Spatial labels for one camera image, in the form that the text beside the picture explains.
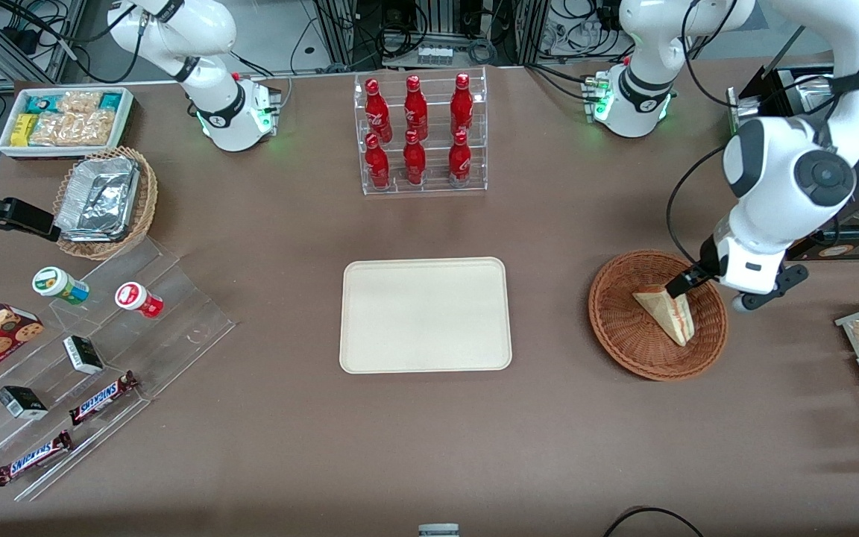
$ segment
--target small white box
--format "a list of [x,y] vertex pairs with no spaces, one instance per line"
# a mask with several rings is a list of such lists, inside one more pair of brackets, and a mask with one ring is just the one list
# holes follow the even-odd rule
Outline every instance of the small white box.
[[85,374],[97,374],[104,369],[101,358],[98,357],[98,351],[95,350],[95,346],[92,346],[91,340],[81,336],[68,336],[63,343],[65,344],[65,352],[76,371],[82,371]]
[[[74,146],[18,146],[11,145],[11,132],[15,128],[15,120],[20,113],[26,113],[28,102],[33,98],[41,98],[45,95],[56,95],[62,92],[104,92],[104,94],[122,94],[122,100],[119,102],[119,108],[115,112],[115,122],[112,123],[112,133],[108,136],[108,143],[105,145],[74,145]],[[9,119],[6,121],[6,126],[2,129],[0,136],[0,152],[7,157],[13,159],[62,159],[62,157],[84,157],[92,153],[98,153],[104,149],[113,149],[119,146],[124,135],[125,125],[128,122],[130,106],[134,97],[132,92],[122,86],[71,86],[58,88],[36,88],[22,89],[15,95],[15,103],[13,109],[9,112]]]

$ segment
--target aluminum foil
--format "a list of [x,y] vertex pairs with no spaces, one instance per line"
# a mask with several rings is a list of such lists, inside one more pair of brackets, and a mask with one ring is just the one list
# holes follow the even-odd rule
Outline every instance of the aluminum foil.
[[73,242],[117,242],[128,234],[140,165],[129,157],[75,164],[55,216],[61,237]]

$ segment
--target beige tray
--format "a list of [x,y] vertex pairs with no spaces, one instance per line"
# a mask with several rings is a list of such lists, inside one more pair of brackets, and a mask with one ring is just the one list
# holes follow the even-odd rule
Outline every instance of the beige tray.
[[347,373],[487,371],[510,361],[506,268],[497,258],[359,261],[345,269]]

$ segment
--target white storage bin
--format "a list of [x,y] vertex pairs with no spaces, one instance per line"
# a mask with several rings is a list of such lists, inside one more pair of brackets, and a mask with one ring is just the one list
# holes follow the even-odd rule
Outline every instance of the white storage bin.
[[[57,95],[62,92],[105,92],[105,94],[122,94],[122,101],[119,102],[119,108],[115,112],[115,122],[112,124],[112,133],[108,136],[108,143],[105,145],[78,145],[78,146],[16,146],[10,144],[11,132],[15,127],[15,119],[20,113],[24,113],[28,106],[28,101],[33,98],[41,98],[44,95]],[[22,89],[15,95],[15,103],[13,109],[9,112],[9,120],[6,121],[6,126],[2,129],[0,136],[0,152],[3,155],[12,157],[13,159],[63,159],[63,157],[84,157],[91,155],[102,149],[111,149],[119,146],[122,141],[122,135],[125,131],[125,125],[128,123],[130,106],[134,97],[132,92],[120,86],[75,86],[65,88],[36,88]]]

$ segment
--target snickers bar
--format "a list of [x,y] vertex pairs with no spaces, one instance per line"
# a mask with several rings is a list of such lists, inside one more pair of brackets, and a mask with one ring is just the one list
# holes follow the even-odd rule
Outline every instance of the snickers bar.
[[43,445],[41,448],[18,459],[18,461],[11,463],[11,465],[0,467],[0,486],[9,485],[11,480],[17,478],[22,472],[33,466],[41,465],[46,459],[50,459],[52,455],[61,451],[72,451],[72,449],[75,449],[75,446],[72,445],[72,437],[69,436],[69,432],[62,431],[58,433],[58,437],[54,441]]
[[116,378],[112,385],[93,395],[75,410],[69,410],[69,414],[72,416],[72,425],[79,425],[88,421],[89,418],[112,404],[112,401],[125,395],[134,386],[137,386],[137,379],[134,378],[132,371]]

